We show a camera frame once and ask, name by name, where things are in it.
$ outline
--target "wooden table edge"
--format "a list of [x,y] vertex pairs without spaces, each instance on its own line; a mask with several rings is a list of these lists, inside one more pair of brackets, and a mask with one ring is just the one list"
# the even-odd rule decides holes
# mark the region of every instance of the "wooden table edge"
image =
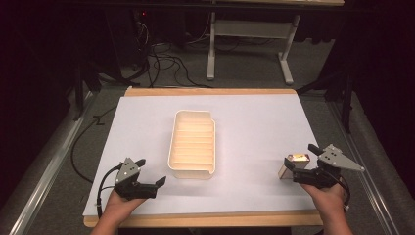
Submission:
[[181,95],[266,95],[297,94],[294,89],[250,89],[250,88],[132,88],[124,96],[181,96]]
[[[83,219],[94,227],[97,215]],[[318,210],[132,215],[121,227],[291,227],[322,225]]]

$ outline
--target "black cable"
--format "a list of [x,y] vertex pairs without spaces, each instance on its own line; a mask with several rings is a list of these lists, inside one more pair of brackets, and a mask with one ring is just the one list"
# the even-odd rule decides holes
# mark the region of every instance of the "black cable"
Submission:
[[[212,88],[211,86],[208,86],[208,85],[204,85],[204,84],[199,84],[199,83],[196,83],[196,82],[194,82],[190,77],[189,77],[189,71],[188,71],[188,69],[186,68],[186,66],[184,65],[184,63],[183,63],[183,61],[179,58],[179,57],[174,57],[174,56],[170,56],[170,55],[167,55],[167,54],[161,54],[161,55],[156,55],[156,53],[155,53],[155,55],[150,55],[151,57],[157,57],[157,59],[159,60],[158,62],[157,62],[157,64],[159,65],[159,67],[158,67],[158,69],[159,70],[167,70],[167,69],[170,69],[170,68],[172,68],[174,65],[177,65],[179,68],[175,71],[175,73],[174,73],[174,79],[176,80],[176,82],[179,84],[179,85],[181,85],[181,86],[186,86],[186,87],[193,87],[193,86],[196,86],[196,87],[204,87],[204,88]],[[166,69],[161,69],[160,68],[160,61],[171,61],[172,62],[172,64],[170,65],[170,66],[168,66]],[[178,73],[178,71],[181,69],[181,68],[183,68],[184,70],[185,70],[185,72],[186,72],[186,79],[190,82],[190,83],[192,83],[191,85],[185,85],[185,84],[182,84],[182,83],[180,83],[178,80],[177,80],[177,73]]]
[[345,201],[344,201],[344,207],[345,207],[345,211],[347,211],[348,210],[348,203],[350,201],[351,194],[350,194],[350,189],[348,188],[348,184],[347,184],[346,180],[340,175],[340,179],[342,179],[345,182],[345,183],[342,183],[342,181],[339,180],[338,178],[336,178],[333,174],[331,174],[327,171],[324,171],[324,172],[325,172],[326,175],[333,178],[333,180],[335,180],[338,184],[340,184],[340,186],[342,186],[342,188],[345,189],[346,198],[345,198]]
[[155,47],[154,46],[152,47],[152,52],[154,54],[154,57],[156,58],[156,63],[157,63],[158,66],[156,67],[157,73],[156,73],[156,77],[155,77],[154,80],[152,80],[152,78],[150,77],[150,70],[148,72],[149,79],[150,79],[150,88],[154,88],[154,84],[156,83],[157,79],[159,78],[159,73],[160,73],[160,60],[159,60],[159,57],[156,54],[156,51],[155,51]]
[[82,132],[76,137],[76,139],[73,142],[72,148],[70,149],[70,163],[72,165],[73,170],[76,172],[77,175],[79,175],[79,177],[81,177],[82,179],[84,179],[85,181],[89,182],[89,183],[93,183],[93,180],[89,179],[88,177],[86,177],[85,175],[83,175],[77,168],[74,162],[74,157],[73,157],[73,153],[74,153],[74,149],[75,146],[77,144],[77,142],[80,140],[80,138],[82,137],[83,134],[85,134],[85,132],[96,122],[98,122],[100,120],[100,118],[102,118],[103,116],[105,116],[107,113],[109,113],[110,111],[114,110],[116,108],[116,106],[110,108],[109,110],[105,111],[103,114],[99,115],[99,116],[95,116],[95,119],[89,123],[85,129],[82,130]]
[[97,195],[97,213],[98,213],[98,217],[100,218],[101,215],[103,215],[103,208],[102,208],[102,204],[101,204],[101,192],[104,190],[103,186],[105,183],[105,180],[107,179],[107,177],[114,172],[115,170],[120,170],[122,167],[122,163],[120,163],[119,165],[113,167],[112,169],[110,169],[103,177],[103,179],[101,180],[100,183],[100,187],[98,188],[98,195]]

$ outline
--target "gray floor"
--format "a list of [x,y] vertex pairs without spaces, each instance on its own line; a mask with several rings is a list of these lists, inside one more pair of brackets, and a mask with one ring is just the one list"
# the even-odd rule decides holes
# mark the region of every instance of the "gray floor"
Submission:
[[[332,43],[312,45],[309,40],[294,43],[289,56],[289,65],[295,84],[285,85],[282,72],[276,60],[277,48],[282,41],[262,44],[264,40],[244,40],[244,45],[229,52],[216,53],[216,76],[214,81],[206,81],[208,48],[206,44],[193,44],[185,50],[167,45],[156,48],[158,55],[178,56],[189,71],[189,77],[196,83],[211,87],[223,88],[300,88],[315,80],[332,47]],[[219,49],[227,50],[233,44],[222,43]],[[156,76],[151,59],[151,76]],[[161,70],[155,86],[178,86],[186,81],[186,71],[178,69],[169,59],[161,60]],[[124,69],[125,75],[132,73]],[[143,87],[150,84],[147,76],[136,79]],[[43,172],[57,153],[62,152],[65,141],[75,125],[83,130],[92,116],[100,115],[112,106],[123,95],[124,86],[103,83],[103,90],[94,94],[90,109],[84,116],[83,123],[74,122],[74,109],[55,132],[42,153],[23,177],[6,207],[0,212],[0,234],[8,234],[21,215],[27,200],[33,193]],[[352,195],[347,219],[355,234],[415,234],[411,218],[415,216],[414,201],[408,194],[404,184],[397,176],[394,168],[385,155],[382,146],[376,139],[373,129],[367,122],[364,112],[356,97],[353,97],[351,112],[351,134],[346,134],[338,122],[339,104],[327,103],[321,96],[322,91],[311,91],[301,96],[304,111],[320,146],[335,144],[344,152],[365,165],[363,174],[345,171]],[[95,175],[101,151],[105,145],[111,127],[114,112],[102,118],[105,125],[93,125],[79,140],[74,151],[75,162],[79,171],[87,177]],[[73,171],[69,154],[66,154],[59,173],[54,178],[53,186],[46,191],[47,195],[37,216],[27,227],[27,234],[88,234],[89,228],[83,225],[82,212],[91,185],[78,177]],[[295,227],[293,234],[314,234],[320,227]]]

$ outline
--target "metal bar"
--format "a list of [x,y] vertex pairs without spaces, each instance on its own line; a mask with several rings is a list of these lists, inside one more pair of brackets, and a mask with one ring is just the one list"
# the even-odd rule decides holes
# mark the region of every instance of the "metal bar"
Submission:
[[360,181],[363,185],[363,188],[366,190],[366,194],[369,198],[369,201],[372,204],[373,210],[376,213],[376,216],[378,217],[382,228],[385,231],[385,234],[399,234],[399,231],[396,228],[396,225],[393,222],[392,216],[389,213],[389,210],[384,202],[384,198],[381,194],[381,192],[376,187],[375,182],[372,179],[372,176],[370,175],[370,172],[368,170],[368,167],[366,167],[365,162],[363,161],[363,158],[361,157],[359,151],[357,150],[357,147],[353,141],[353,138],[350,134],[346,132],[346,130],[343,127],[343,124],[341,122],[341,114],[339,111],[339,108],[336,106],[336,103],[334,102],[328,102],[327,106],[329,107],[330,112],[335,117],[335,121],[337,125],[339,126],[340,130],[342,131],[342,134],[348,144],[348,147],[351,151],[350,158],[353,159],[357,164],[362,165],[366,170],[362,173],[359,173]]
[[[85,98],[85,111],[87,111],[90,105],[92,104],[93,98],[94,96],[92,95],[92,92],[89,92]],[[70,145],[79,127],[82,125],[82,122],[84,120],[83,117],[84,113],[81,114],[81,117],[79,117],[78,121],[75,121],[73,123],[73,127],[71,128],[67,139],[46,167],[45,172],[43,173],[42,177],[36,185],[36,188],[33,190],[33,193],[31,194],[29,200],[24,206],[21,215],[19,216],[18,220],[13,226],[10,235],[20,235],[28,233],[28,229],[30,228],[32,222],[36,218],[37,213],[42,207],[42,204],[45,201],[46,196],[48,195],[56,177],[58,176],[59,170],[61,169],[61,166],[63,165],[64,160],[66,159],[66,155],[70,148]]]

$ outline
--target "cable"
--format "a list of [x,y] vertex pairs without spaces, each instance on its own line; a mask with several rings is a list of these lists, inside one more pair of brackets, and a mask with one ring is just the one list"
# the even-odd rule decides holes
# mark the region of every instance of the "cable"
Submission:
[[73,153],[74,153],[74,149],[75,146],[77,144],[77,142],[80,140],[80,138],[82,137],[83,134],[85,134],[85,132],[96,122],[98,122],[103,116],[105,116],[107,113],[109,113],[110,111],[114,110],[116,108],[116,106],[110,108],[109,110],[105,111],[103,114],[99,115],[99,116],[94,116],[94,120],[89,123],[85,129],[82,130],[82,132],[76,137],[75,141],[73,142],[72,148],[70,149],[70,163],[72,165],[73,170],[76,172],[77,175],[79,175],[79,177],[81,177],[82,179],[84,179],[85,181],[89,182],[89,183],[93,183],[93,180],[89,179],[88,177],[86,177],[85,175],[83,175],[77,168],[74,162],[74,157],[73,157]]
[[114,172],[115,170],[120,170],[122,167],[122,163],[120,163],[119,165],[113,167],[112,169],[110,169],[103,177],[103,179],[101,180],[100,183],[100,187],[98,188],[98,195],[97,195],[97,213],[98,213],[98,217],[100,218],[101,215],[103,215],[103,208],[102,208],[102,204],[101,204],[101,192],[104,190],[103,186],[105,183],[105,180],[107,179],[107,177]]
[[[175,73],[174,73],[174,79],[176,80],[176,82],[179,84],[179,85],[181,85],[181,86],[185,86],[185,87],[204,87],[204,88],[212,88],[211,86],[208,86],[208,85],[204,85],[204,84],[199,84],[199,83],[196,83],[196,82],[194,82],[190,77],[189,77],[189,71],[188,71],[188,69],[186,68],[186,66],[184,65],[184,63],[183,63],[183,61],[179,58],[179,57],[174,57],[174,56],[170,56],[170,55],[167,55],[167,54],[161,54],[161,55],[157,55],[157,53],[156,53],[156,51],[155,51],[155,49],[153,49],[153,52],[154,52],[154,55],[152,55],[152,54],[150,54],[149,56],[151,56],[151,57],[155,57],[156,58],[156,62],[154,63],[154,67],[156,68],[156,69],[158,69],[158,72],[159,72],[159,70],[167,70],[167,69],[171,69],[171,68],[173,68],[173,66],[174,65],[177,65],[178,66],[178,69],[176,69],[176,71],[175,71]],[[172,62],[172,64],[171,65],[169,65],[167,68],[164,68],[164,69],[162,69],[161,68],[161,61],[170,61],[170,62]],[[186,79],[191,83],[191,85],[186,85],[186,84],[183,84],[183,83],[181,83],[181,82],[179,82],[178,81],[178,79],[177,79],[177,73],[178,73],[178,71],[181,69],[181,68],[183,68],[184,70],[185,70],[185,72],[186,72]]]

